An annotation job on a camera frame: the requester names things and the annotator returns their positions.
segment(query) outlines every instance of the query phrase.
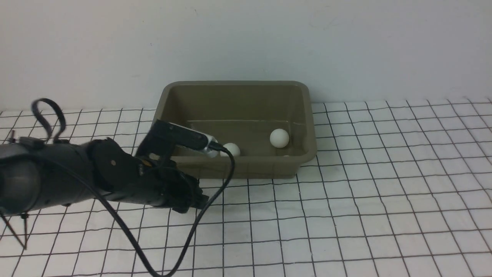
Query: white ball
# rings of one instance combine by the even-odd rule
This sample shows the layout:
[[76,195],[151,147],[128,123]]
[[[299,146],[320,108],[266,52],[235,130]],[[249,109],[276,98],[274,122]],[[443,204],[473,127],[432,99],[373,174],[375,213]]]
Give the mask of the white ball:
[[284,129],[275,129],[270,134],[270,143],[276,148],[284,148],[289,144],[289,133]]
[[[241,155],[241,151],[239,150],[239,147],[237,145],[235,145],[234,143],[226,143],[224,144],[224,147],[229,150],[229,152],[231,152],[231,154],[236,157],[236,156],[239,156]],[[228,157],[227,154],[225,152],[220,152],[220,155],[222,157]]]

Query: black robotic arm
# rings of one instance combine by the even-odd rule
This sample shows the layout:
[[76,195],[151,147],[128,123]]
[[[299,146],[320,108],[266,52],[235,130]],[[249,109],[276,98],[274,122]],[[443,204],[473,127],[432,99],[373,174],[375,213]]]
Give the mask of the black robotic arm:
[[[38,111],[39,102],[49,104],[61,123],[52,144],[46,143],[52,129]],[[189,208],[201,209],[175,267],[166,276],[173,275],[204,212],[232,178],[235,163],[231,153],[210,135],[161,120],[153,123],[135,157],[125,153],[110,138],[82,145],[70,144],[59,139],[65,129],[65,118],[55,102],[39,99],[33,102],[31,109],[45,128],[48,139],[23,137],[15,140],[12,136],[9,144],[0,145],[0,216],[10,231],[15,234],[6,220],[8,215],[20,215],[25,220],[26,233],[28,212],[96,198],[121,226],[149,273],[161,276],[153,270],[138,242],[108,201],[172,208],[179,213],[186,213]],[[211,157],[218,151],[229,155],[229,176],[212,197],[203,195],[199,180],[177,169],[170,159],[176,146],[201,151]],[[22,243],[17,235],[16,238],[23,247],[27,246],[27,241]]]

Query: white wall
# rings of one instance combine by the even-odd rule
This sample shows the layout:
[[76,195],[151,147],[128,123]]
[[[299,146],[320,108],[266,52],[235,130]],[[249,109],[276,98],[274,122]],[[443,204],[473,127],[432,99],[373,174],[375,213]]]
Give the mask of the white wall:
[[0,0],[0,108],[156,106],[177,80],[491,96],[492,0]]

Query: white table surface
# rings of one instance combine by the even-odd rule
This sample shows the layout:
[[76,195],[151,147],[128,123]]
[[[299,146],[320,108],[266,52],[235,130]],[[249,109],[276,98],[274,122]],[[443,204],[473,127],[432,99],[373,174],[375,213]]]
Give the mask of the white table surface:
[[[490,100],[312,107],[316,158],[293,179],[233,180],[175,276],[492,276]],[[109,136],[132,153],[153,115],[66,110],[65,135],[72,143]],[[4,142],[12,128],[45,136],[29,111],[2,112]],[[201,186],[211,195],[220,182]],[[154,268],[169,270],[195,210],[113,206]],[[11,222],[22,233],[21,219]],[[150,276],[94,200],[33,211],[29,223],[25,251],[2,223],[0,277]]]

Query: plastic tub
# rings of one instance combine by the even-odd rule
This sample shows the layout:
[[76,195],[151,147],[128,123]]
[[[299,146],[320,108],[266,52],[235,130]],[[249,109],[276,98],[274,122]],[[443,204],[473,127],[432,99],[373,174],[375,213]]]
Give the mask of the plastic tub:
[[[292,178],[316,155],[316,138],[306,85],[293,81],[190,81],[164,88],[154,120],[161,119],[235,143],[234,178]],[[282,128],[289,144],[277,149],[270,133]],[[177,147],[172,160],[196,178],[224,178],[229,158],[206,157]]]

